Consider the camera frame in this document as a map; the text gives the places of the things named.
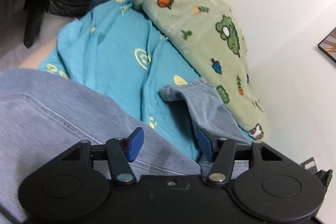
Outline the teal patterned bed sheet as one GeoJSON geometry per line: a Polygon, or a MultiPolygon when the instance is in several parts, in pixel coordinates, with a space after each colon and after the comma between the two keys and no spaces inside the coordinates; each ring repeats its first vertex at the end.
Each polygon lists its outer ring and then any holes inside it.
{"type": "Polygon", "coordinates": [[[217,91],[132,0],[109,1],[65,25],[39,69],[112,98],[190,159],[202,154],[194,125],[251,143],[217,91]]]}

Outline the blue denim pants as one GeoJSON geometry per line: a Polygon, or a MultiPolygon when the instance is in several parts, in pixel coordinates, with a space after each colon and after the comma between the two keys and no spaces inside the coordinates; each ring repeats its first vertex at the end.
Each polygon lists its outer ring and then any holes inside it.
{"type": "Polygon", "coordinates": [[[204,79],[166,85],[159,98],[169,108],[164,121],[176,125],[165,136],[129,116],[112,98],[47,72],[15,69],[1,73],[1,223],[26,220],[17,192],[35,170],[81,140],[104,144],[143,128],[145,141],[131,164],[136,177],[207,173],[210,163],[187,155],[194,133],[205,129],[241,145],[250,141],[239,130],[214,87],[204,79]]]}

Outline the black trash bag bin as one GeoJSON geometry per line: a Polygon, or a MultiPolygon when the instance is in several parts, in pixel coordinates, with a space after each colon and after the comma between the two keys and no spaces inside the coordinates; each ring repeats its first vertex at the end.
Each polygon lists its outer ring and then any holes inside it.
{"type": "Polygon", "coordinates": [[[48,0],[46,12],[53,15],[80,18],[91,6],[91,0],[48,0]]]}

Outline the green cartoon fleece blanket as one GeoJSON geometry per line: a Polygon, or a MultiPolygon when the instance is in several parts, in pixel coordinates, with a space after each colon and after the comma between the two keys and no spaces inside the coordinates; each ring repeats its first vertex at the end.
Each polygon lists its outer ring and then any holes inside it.
{"type": "Polygon", "coordinates": [[[247,42],[224,0],[133,0],[199,75],[211,84],[238,125],[255,140],[269,126],[253,92],[247,42]]]}

